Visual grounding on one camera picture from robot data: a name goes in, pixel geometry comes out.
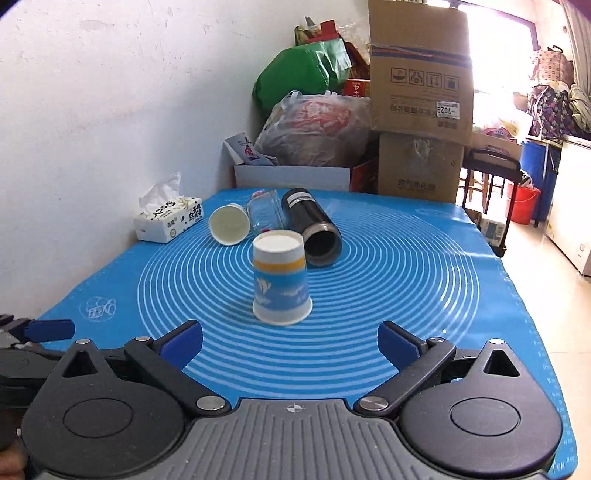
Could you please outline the person's left hand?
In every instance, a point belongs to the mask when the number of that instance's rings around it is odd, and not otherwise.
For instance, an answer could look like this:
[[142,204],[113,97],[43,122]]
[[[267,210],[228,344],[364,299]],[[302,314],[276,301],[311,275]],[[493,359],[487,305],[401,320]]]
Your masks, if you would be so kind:
[[24,480],[27,455],[18,442],[0,453],[0,480]]

